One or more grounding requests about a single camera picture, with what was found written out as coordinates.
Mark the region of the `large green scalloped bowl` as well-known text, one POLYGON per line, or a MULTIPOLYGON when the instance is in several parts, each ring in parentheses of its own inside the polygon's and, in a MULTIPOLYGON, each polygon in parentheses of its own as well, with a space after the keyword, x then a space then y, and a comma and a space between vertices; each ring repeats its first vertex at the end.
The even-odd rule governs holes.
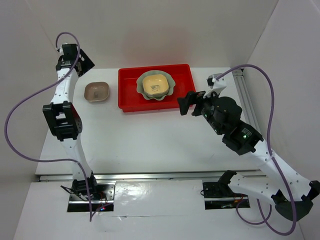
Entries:
POLYGON ((150 70, 150 71, 144 72, 137 79, 137 81, 136 81, 136 92, 138 94, 141 94, 145 100, 162 101, 162 100, 164 100, 165 97, 173 95, 175 86, 176 86, 176 82, 174 81, 173 77, 169 73, 161 71, 161 70, 150 70), (148 97, 144 93, 142 81, 147 76, 157 75, 157 74, 164 75, 167 78, 168 85, 169 85, 169 90, 168 90, 167 94, 163 95, 162 97, 148 97))

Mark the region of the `yellow square plate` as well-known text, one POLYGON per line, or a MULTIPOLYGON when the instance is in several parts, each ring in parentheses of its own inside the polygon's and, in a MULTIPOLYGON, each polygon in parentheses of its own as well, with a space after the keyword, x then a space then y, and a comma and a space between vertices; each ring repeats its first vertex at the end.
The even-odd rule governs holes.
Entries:
POLYGON ((159 98, 169 91, 169 83, 163 74, 146 76, 142 80, 144 94, 149 98, 159 98))

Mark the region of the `pink square panda plate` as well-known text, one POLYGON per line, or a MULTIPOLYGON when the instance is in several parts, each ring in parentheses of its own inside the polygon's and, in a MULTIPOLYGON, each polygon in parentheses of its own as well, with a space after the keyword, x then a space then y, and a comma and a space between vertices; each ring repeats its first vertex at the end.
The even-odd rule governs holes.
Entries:
POLYGON ((84 89, 84 99, 89 103, 104 102, 110 95, 110 86, 108 83, 91 82, 84 89))

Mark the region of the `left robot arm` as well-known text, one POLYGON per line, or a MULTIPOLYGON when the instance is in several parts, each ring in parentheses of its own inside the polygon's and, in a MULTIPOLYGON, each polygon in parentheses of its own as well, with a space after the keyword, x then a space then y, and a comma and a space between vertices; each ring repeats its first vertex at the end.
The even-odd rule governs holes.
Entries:
POLYGON ((49 104, 42 107, 45 120, 53 136, 60 141, 72 164, 72 194, 88 200, 97 197, 99 187, 85 158, 81 143, 82 120, 72 100, 76 83, 95 65, 77 44, 64 43, 58 50, 60 57, 55 66, 58 84, 49 104))

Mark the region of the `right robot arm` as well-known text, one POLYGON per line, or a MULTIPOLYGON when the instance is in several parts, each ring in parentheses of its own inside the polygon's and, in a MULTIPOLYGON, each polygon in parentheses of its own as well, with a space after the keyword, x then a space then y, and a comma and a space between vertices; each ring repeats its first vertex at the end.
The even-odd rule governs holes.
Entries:
POLYGON ((288 165, 276 153, 270 153, 267 141, 251 125, 241 120, 242 108, 227 96, 204 97, 205 92, 190 91, 177 99, 180 114, 195 108, 192 116, 203 116, 222 142, 239 156, 252 160, 266 179, 254 181, 233 170, 219 178, 218 190, 223 196, 233 192, 252 196, 269 203, 289 221, 304 218, 313 207, 313 199, 320 194, 320 183, 308 180, 288 165))

